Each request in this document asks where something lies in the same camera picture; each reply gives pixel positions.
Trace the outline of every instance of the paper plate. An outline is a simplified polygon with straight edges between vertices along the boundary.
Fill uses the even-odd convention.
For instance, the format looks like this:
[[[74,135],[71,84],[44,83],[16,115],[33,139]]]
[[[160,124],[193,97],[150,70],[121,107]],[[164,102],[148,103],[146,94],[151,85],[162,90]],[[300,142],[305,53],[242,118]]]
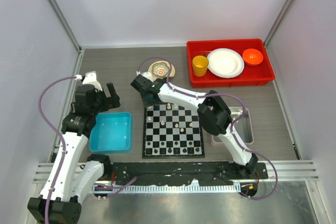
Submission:
[[[213,50],[207,56],[208,69],[222,78],[233,78],[240,75],[244,69],[244,61],[240,54],[228,48]]]

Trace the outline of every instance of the gray tabletop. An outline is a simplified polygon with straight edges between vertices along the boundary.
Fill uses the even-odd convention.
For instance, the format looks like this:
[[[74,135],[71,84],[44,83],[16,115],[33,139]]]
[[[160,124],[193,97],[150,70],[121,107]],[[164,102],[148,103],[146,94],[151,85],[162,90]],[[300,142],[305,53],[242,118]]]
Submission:
[[[120,97],[121,106],[110,112],[129,112],[133,120],[132,151],[127,154],[113,154],[113,162],[166,162],[166,161],[196,161],[188,159],[142,159],[143,140],[143,112],[144,107],[140,94],[130,86],[135,78],[140,63],[150,57],[164,57],[171,61],[176,69],[172,83],[190,90],[208,92],[210,89],[193,89],[191,87],[185,47],[148,47],[148,48],[114,48],[114,49],[86,49],[80,73],[96,71],[99,82],[107,92],[106,83],[113,82]],[[148,61],[141,69],[147,71],[155,60]],[[254,143],[252,150],[263,153],[271,160],[295,160],[286,123],[272,83],[266,86],[212,88],[218,93],[231,93],[240,97],[248,107],[251,116]],[[228,106],[239,106],[233,99],[225,98]],[[213,147],[209,141],[209,134],[203,131],[205,161],[232,160],[225,147]],[[91,154],[86,146],[82,152],[80,162],[85,162]]]

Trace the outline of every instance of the cable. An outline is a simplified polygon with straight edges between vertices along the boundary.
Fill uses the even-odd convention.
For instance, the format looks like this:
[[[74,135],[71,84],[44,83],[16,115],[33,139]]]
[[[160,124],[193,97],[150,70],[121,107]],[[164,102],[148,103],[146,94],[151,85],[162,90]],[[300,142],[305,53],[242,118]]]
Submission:
[[[244,147],[240,144],[238,138],[236,137],[236,135],[235,135],[235,133],[234,133],[234,125],[235,125],[236,122],[238,122],[241,118],[243,118],[243,116],[244,116],[245,113],[246,113],[246,106],[244,105],[243,101],[242,101],[240,98],[238,98],[238,97],[236,97],[235,95],[233,95],[233,94],[214,93],[214,94],[200,95],[199,97],[196,97],[196,96],[193,95],[193,94],[190,94],[190,93],[184,92],[184,91],[182,91],[182,90],[178,90],[178,89],[176,89],[175,87],[173,87],[173,86],[169,83],[169,76],[170,76],[170,74],[171,74],[171,72],[172,72],[172,64],[169,62],[169,60],[167,60],[167,59],[165,59],[165,58],[163,58],[163,57],[151,57],[151,58],[148,58],[148,59],[144,60],[144,61],[140,64],[140,66],[138,67],[138,71],[137,71],[137,72],[140,72],[140,69],[141,69],[142,65],[143,65],[146,61],[148,61],[148,60],[152,60],[152,59],[161,59],[161,60],[164,60],[164,61],[168,62],[168,64],[169,64],[169,71],[168,71],[168,74],[167,74],[166,83],[167,83],[167,86],[168,86],[170,89],[174,90],[175,92],[178,92],[178,93],[180,93],[180,94],[184,94],[184,95],[186,95],[186,96],[188,96],[188,97],[193,97],[193,98],[208,98],[208,97],[217,97],[217,96],[231,97],[231,98],[235,99],[236,101],[238,101],[238,102],[240,103],[240,105],[243,107],[243,112],[242,112],[242,114],[241,114],[236,120],[234,120],[234,121],[231,123],[231,126],[230,126],[230,131],[231,131],[231,133],[232,133],[233,138],[235,139],[236,143],[238,144],[238,146],[239,146],[243,151],[247,151],[247,152],[249,152],[249,153],[255,154],[255,155],[260,156],[260,157],[262,157],[263,159],[265,159],[265,160],[271,165],[271,167],[273,168],[274,173],[275,173],[275,185],[274,185],[273,190],[272,190],[268,195],[263,196],[263,197],[249,197],[249,196],[247,196],[247,195],[244,194],[244,193],[242,193],[242,195],[243,195],[244,197],[247,197],[247,198],[250,198],[250,199],[254,199],[254,200],[267,199],[268,197],[270,197],[271,195],[273,195],[273,194],[275,193],[276,189],[278,188],[278,173],[277,173],[277,170],[276,170],[274,164],[272,163],[272,161],[271,161],[270,159],[268,159],[268,158],[267,158],[266,156],[264,156],[263,154],[261,154],[261,153],[259,153],[259,152],[256,152],[256,151],[252,151],[252,150],[250,150],[250,149],[248,149],[248,148],[244,148]]]
[[[104,184],[101,184],[101,183],[95,183],[95,185],[103,187],[104,190],[115,190],[115,189],[119,190],[119,191],[116,191],[114,194],[110,194],[109,196],[107,196],[106,199],[108,199],[108,198],[111,198],[111,197],[117,195],[118,193],[120,193],[126,187],[132,185],[136,181],[136,179],[137,179],[137,177],[132,178],[124,186],[107,186],[107,185],[104,185]]]
[[[64,77],[64,78],[61,78],[57,81],[54,81],[53,83],[49,84],[41,93],[39,99],[38,99],[38,111],[40,112],[43,120],[49,125],[49,127],[59,136],[59,138],[61,139],[61,142],[62,142],[62,156],[61,156],[61,160],[59,162],[59,165],[57,167],[57,170],[56,170],[56,173],[55,173],[55,176],[51,182],[51,186],[50,186],[50,189],[49,189],[49,193],[48,193],[48,197],[47,197],[47,202],[46,202],[46,208],[45,208],[45,214],[44,214],[44,218],[45,218],[45,223],[46,224],[49,224],[49,205],[50,205],[50,199],[51,199],[51,195],[53,193],[53,189],[54,189],[54,186],[56,184],[56,181],[57,181],[57,177],[61,171],[61,168],[62,168],[62,165],[63,165],[63,161],[64,161],[64,158],[65,158],[65,152],[66,152],[66,144],[65,144],[65,141],[64,141],[64,138],[62,136],[62,134],[52,125],[52,123],[50,123],[50,121],[46,118],[46,116],[44,115],[43,111],[42,111],[42,107],[41,107],[41,102],[42,102],[42,98],[44,96],[44,94],[47,92],[48,89],[50,89],[53,85],[61,82],[61,81],[65,81],[65,80],[69,80],[69,79],[75,79],[76,76],[70,76],[70,77]]]

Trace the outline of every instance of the white wall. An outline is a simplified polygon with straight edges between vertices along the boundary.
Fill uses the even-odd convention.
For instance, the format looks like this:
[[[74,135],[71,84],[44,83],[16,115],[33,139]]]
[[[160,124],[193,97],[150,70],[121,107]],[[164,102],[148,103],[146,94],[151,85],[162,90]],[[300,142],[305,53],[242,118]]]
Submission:
[[[285,0],[57,0],[82,46],[265,39]]]
[[[46,0],[0,0],[0,216],[24,223],[39,162],[46,162],[54,133],[38,113],[42,89],[69,76],[76,51]],[[60,119],[68,83],[45,97],[43,108]]]
[[[313,159],[334,218],[335,19],[335,0],[296,0],[268,50],[300,153]]]

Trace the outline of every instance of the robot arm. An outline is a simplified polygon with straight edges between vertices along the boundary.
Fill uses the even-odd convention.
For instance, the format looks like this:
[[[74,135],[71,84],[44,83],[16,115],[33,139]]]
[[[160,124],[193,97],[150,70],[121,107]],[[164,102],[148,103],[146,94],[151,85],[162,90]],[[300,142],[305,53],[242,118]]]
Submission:
[[[165,83],[165,80],[152,80],[149,72],[139,74],[131,83],[131,85],[140,92],[142,101],[145,106],[152,106],[159,102],[169,102],[179,104],[198,113],[199,120],[203,129],[211,135],[218,136],[230,151],[233,161],[237,164],[238,170],[242,175],[253,174],[255,165],[258,161],[256,155],[243,150],[236,142],[230,126],[232,123],[231,111],[219,96],[198,98],[206,93],[193,92],[190,90],[179,88],[171,85],[172,89]],[[175,90],[192,94],[190,97],[185,94],[176,92]],[[242,147],[248,149],[237,132],[234,132],[238,142]]]
[[[97,81],[95,72],[86,73],[82,85],[75,91],[75,102],[71,104],[70,113],[62,122],[62,136],[66,144],[63,165],[59,171],[56,184],[51,188],[62,158],[62,145],[56,156],[50,176],[38,198],[30,198],[28,210],[38,223],[44,223],[45,205],[49,191],[52,189],[49,205],[50,223],[77,223],[81,204],[92,185],[102,176],[112,172],[109,156],[92,154],[88,157],[85,168],[74,179],[80,154],[87,144],[91,130],[96,124],[96,116],[120,106],[119,97],[112,83],[107,87],[111,97],[106,97],[103,88]]]

